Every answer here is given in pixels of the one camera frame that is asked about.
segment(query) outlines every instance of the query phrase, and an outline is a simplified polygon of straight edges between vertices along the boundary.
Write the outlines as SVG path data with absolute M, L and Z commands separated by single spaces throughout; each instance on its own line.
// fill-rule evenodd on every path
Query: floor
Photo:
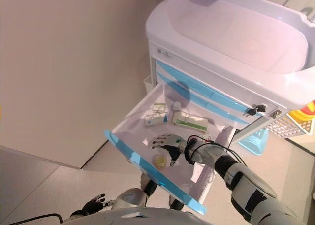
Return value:
M 232 148 L 248 166 L 268 182 L 279 200 L 304 222 L 314 215 L 314 157 L 274 135 L 269 136 L 262 156 L 254 156 L 239 145 Z M 128 188 L 138 187 L 140 171 L 113 146 L 106 144 L 84 170 L 76 170 L 37 159 L 1 152 L 1 223 L 6 225 L 29 217 L 59 213 L 66 219 L 98 194 L 114 199 Z M 203 219 L 216 225 L 248 225 L 230 203 L 230 191 L 219 177 L 214 179 L 204 202 Z M 168 194 L 158 188 L 148 206 L 167 207 Z M 56 218 L 31 222 L 58 224 Z

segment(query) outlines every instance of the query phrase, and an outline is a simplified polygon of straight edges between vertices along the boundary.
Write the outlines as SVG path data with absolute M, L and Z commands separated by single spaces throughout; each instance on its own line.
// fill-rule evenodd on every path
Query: blue basket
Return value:
M 268 129 L 262 128 L 246 139 L 241 140 L 238 144 L 249 150 L 254 155 L 261 155 L 265 150 L 267 139 Z

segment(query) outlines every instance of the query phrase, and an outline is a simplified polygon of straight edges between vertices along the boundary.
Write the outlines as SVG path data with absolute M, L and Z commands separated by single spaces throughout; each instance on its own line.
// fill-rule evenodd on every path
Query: black cable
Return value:
M 226 149 L 226 151 L 229 151 L 229 152 L 236 158 L 236 160 L 237 160 L 238 162 L 240 162 L 240 163 L 244 164 L 245 166 L 247 166 L 246 163 L 244 162 L 244 160 L 243 160 L 243 159 L 239 156 L 239 154 L 236 153 L 234 150 L 231 150 L 229 147 L 227 148 L 227 147 L 225 147 L 225 146 L 223 146 L 223 145 L 221 145 L 221 144 L 218 144 L 218 143 L 216 143 L 216 142 L 214 142 L 214 141 L 210 141 L 210 142 L 209 142 L 208 140 L 202 138 L 201 136 L 198 136 L 198 135 L 191 135 L 191 136 L 188 137 L 188 139 L 187 139 L 187 144 L 188 144 L 190 138 L 192 138 L 192 137 L 197 137 L 197 138 L 202 139 L 202 140 L 204 140 L 204 141 L 206 141 L 206 142 L 208 142 L 208 143 L 199 145 L 199 146 L 193 151 L 193 153 L 191 154 L 191 157 L 190 157 L 191 159 L 192 159 L 192 156 L 194 155 L 194 153 L 195 153 L 201 146 L 204 146 L 204 145 L 217 145 L 217 146 L 220 146 L 220 147 Z
M 41 215 L 41 216 L 38 216 L 38 217 L 34 217 L 34 218 L 30 218 L 30 219 L 25 219 L 23 221 L 15 222 L 15 223 L 12 223 L 12 224 L 7 224 L 7 225 L 23 224 L 23 223 L 27 223 L 27 222 L 30 222 L 30 221 L 33 221 L 33 220 L 42 219 L 42 218 L 46 218 L 46 217 L 53 217 L 53 216 L 58 217 L 59 222 L 61 224 L 63 223 L 63 219 L 62 219 L 62 217 L 59 214 L 45 214 L 45 215 Z
M 244 162 L 244 160 L 239 156 L 239 154 L 236 153 L 234 150 L 231 150 L 231 149 L 229 148 L 230 145 L 231 145 L 231 142 L 230 142 L 229 146 L 226 148 L 225 146 L 223 146 L 223 145 L 221 145 L 221 144 L 218 144 L 218 143 L 216 143 L 216 142 L 214 142 L 214 141 L 208 141 L 208 140 L 202 138 L 202 137 L 199 136 L 199 135 L 191 135 L 191 136 L 188 137 L 188 139 L 187 139 L 187 144 L 188 144 L 188 142 L 189 142 L 189 140 L 190 140 L 191 137 L 197 137 L 197 138 L 202 139 L 202 140 L 204 140 L 204 141 L 206 141 L 206 142 L 209 142 L 209 143 L 211 143 L 211 144 L 213 144 L 213 145 L 218 145 L 218 146 L 220 146 L 220 147 L 226 149 L 226 151 L 229 151 L 229 152 L 236 158 L 236 160 L 237 160 L 238 162 L 240 162 L 240 163 L 244 164 L 245 166 L 247 166 L 246 163 Z

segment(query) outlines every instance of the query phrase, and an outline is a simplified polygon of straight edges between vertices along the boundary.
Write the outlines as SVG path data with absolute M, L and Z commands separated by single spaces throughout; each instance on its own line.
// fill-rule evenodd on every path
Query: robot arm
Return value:
M 179 144 L 174 141 L 182 139 L 179 136 L 165 134 L 161 137 L 164 149 L 167 149 L 167 145 L 177 147 L 190 164 L 197 162 L 214 168 L 232 191 L 231 202 L 235 209 L 252 225 L 304 225 L 277 200 L 276 193 L 266 182 L 227 154 L 219 144 L 205 144 L 195 138 L 187 144 L 184 141 Z

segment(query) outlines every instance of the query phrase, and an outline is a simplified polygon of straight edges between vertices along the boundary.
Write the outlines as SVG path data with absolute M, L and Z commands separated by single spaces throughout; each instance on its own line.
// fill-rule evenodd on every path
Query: keyhole lock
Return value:
M 264 105 L 264 104 L 257 105 L 256 108 L 251 108 L 251 109 L 246 111 L 246 113 L 248 113 L 251 116 L 256 115 L 257 112 L 265 113 L 266 112 L 266 105 Z

